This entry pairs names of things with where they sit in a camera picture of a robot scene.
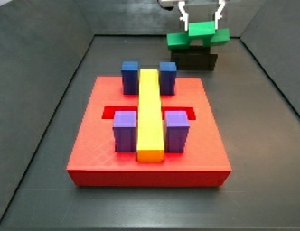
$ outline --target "yellow bar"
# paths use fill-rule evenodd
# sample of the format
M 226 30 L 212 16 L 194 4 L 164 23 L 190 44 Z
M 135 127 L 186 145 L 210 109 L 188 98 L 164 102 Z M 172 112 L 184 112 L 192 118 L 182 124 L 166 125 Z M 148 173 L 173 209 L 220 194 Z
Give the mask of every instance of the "yellow bar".
M 162 162 L 165 158 L 164 121 L 157 69 L 141 69 L 137 161 Z

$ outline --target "red base plate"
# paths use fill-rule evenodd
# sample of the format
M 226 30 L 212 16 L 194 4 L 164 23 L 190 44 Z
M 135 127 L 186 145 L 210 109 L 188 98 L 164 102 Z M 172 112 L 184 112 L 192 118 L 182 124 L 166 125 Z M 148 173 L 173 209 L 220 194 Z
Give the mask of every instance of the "red base plate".
M 164 107 L 189 108 L 192 120 L 185 153 L 166 153 L 161 163 L 139 163 L 135 153 L 115 152 L 114 106 L 135 109 L 138 96 L 123 96 L 121 77 L 99 77 L 67 166 L 78 186 L 222 185 L 232 166 L 200 78 L 177 78 L 176 96 L 162 97 Z

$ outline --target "blue block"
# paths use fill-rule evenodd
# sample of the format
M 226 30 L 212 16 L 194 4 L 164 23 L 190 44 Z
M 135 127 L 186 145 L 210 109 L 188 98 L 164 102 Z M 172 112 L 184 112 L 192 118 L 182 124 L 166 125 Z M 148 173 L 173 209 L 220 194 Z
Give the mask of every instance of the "blue block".
M 138 61 L 123 61 L 121 69 L 123 95 L 138 95 L 138 69 Z
M 185 111 L 168 111 L 165 115 L 165 145 L 166 152 L 184 152 L 190 129 Z
M 177 77 L 176 62 L 160 62 L 160 93 L 161 95 L 174 95 L 174 85 Z
M 137 112 L 117 111 L 114 116 L 115 152 L 135 152 Z

